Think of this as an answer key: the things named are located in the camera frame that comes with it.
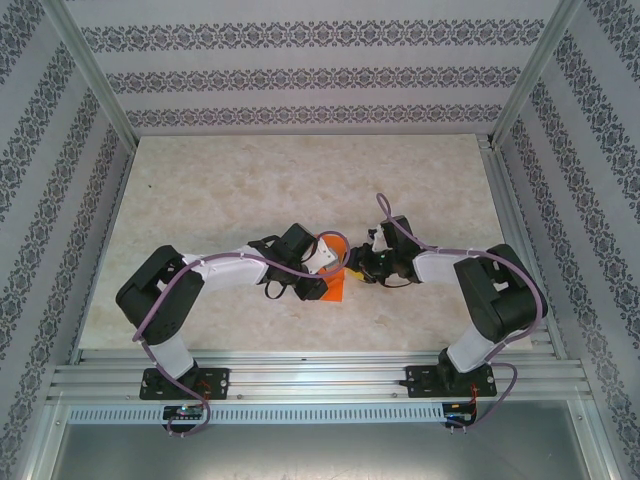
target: patterned wallpaper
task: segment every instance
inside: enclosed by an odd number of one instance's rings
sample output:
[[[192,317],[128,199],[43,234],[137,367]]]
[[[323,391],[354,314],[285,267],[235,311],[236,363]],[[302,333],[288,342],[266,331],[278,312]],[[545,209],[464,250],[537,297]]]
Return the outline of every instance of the patterned wallpaper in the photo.
[[[0,480],[66,363],[130,156],[35,0],[0,0]]]
[[[556,4],[67,2],[141,135],[489,133]]]
[[[640,478],[640,4],[587,0],[502,145],[563,341]]]

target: orange block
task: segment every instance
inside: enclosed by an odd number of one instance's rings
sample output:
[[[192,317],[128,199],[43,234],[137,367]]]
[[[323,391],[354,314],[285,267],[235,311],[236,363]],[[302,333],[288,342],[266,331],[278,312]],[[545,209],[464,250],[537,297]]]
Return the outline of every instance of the orange block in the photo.
[[[344,256],[347,253],[344,240],[334,235],[325,235],[322,238],[324,239],[324,242],[327,244],[327,247],[329,247],[331,250],[336,252],[336,254],[338,255],[338,258],[340,259],[340,261],[342,261],[344,259]],[[327,270],[323,268],[322,270],[320,270],[320,273],[324,273],[326,271]],[[327,293],[325,293],[322,296],[320,300],[323,300],[325,302],[342,302],[342,292],[344,289],[344,268],[340,270],[338,273],[336,273],[335,275],[331,275],[330,277],[325,278],[324,280],[325,282],[327,282],[327,286],[329,287],[329,290],[327,291]]]

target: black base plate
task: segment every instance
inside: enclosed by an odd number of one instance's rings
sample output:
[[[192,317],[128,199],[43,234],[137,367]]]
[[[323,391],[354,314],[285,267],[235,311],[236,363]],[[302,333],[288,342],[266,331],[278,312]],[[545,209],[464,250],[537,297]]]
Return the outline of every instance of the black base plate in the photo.
[[[206,400],[226,400],[229,390],[228,368],[200,368],[192,388]],[[193,400],[193,397],[171,384],[155,368],[147,368],[140,385],[141,400]]]
[[[495,397],[498,394],[495,377],[490,365],[483,365],[469,373],[458,374],[458,381],[447,390],[438,378],[435,365],[410,365],[405,368],[409,398],[471,397],[475,385],[478,397]]]

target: marble floor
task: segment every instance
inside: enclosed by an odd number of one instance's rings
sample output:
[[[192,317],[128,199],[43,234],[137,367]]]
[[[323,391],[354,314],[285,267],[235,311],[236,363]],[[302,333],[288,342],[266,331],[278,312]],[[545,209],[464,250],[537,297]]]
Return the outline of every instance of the marble floor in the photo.
[[[143,138],[80,347],[138,348],[114,298],[158,246],[223,252],[295,222],[358,245],[383,219],[376,192],[429,244],[502,241],[472,135]],[[183,335],[190,348],[215,350],[438,351],[469,322],[458,286],[388,290],[347,275],[342,303],[301,302],[292,291],[269,300],[261,286],[201,295]]]

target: orange object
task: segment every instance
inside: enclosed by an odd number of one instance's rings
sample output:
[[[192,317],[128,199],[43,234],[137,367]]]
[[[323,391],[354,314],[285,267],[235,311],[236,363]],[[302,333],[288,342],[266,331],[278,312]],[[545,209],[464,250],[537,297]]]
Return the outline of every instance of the orange object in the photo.
[[[333,235],[325,235],[322,238],[324,239],[324,243],[327,244],[327,247],[336,252],[338,258],[340,259],[340,261],[342,261],[347,253],[344,240]],[[324,268],[320,270],[320,272],[322,273],[326,271],[327,270]],[[344,289],[344,268],[335,275],[331,275],[330,277],[325,278],[325,282],[327,282],[329,290],[322,296],[320,300],[323,300],[325,302],[342,302],[342,292]]]

